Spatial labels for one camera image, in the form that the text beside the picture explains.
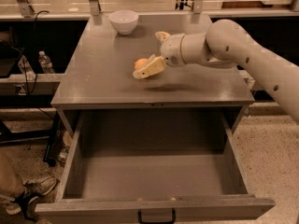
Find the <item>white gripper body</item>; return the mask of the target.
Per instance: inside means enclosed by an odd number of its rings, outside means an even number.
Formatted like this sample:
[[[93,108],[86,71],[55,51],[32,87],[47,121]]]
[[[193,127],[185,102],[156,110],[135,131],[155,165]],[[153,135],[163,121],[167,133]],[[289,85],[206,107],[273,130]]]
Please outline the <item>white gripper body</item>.
[[[181,44],[185,34],[170,35],[161,45],[160,53],[166,64],[171,67],[182,67],[186,63],[183,61]]]

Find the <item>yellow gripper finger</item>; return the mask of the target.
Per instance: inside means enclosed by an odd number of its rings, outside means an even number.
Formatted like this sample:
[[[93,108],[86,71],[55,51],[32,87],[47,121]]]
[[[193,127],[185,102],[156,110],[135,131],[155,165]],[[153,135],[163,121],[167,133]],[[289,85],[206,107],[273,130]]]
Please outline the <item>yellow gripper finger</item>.
[[[166,67],[166,62],[161,56],[155,56],[152,54],[147,60],[148,61],[145,64],[134,70],[134,78],[143,79],[154,76],[163,72]]]
[[[159,31],[155,33],[156,38],[163,43],[167,38],[170,37],[170,34],[167,32]]]

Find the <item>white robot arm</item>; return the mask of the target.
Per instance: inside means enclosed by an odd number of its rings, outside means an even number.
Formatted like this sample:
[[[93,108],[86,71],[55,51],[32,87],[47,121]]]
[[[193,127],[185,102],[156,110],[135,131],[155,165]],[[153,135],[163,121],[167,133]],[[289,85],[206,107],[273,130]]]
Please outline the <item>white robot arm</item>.
[[[290,115],[299,121],[299,66],[256,42],[239,24],[219,20],[199,34],[157,32],[160,54],[135,63],[133,77],[155,76],[167,67],[199,64],[212,68],[245,69]]]

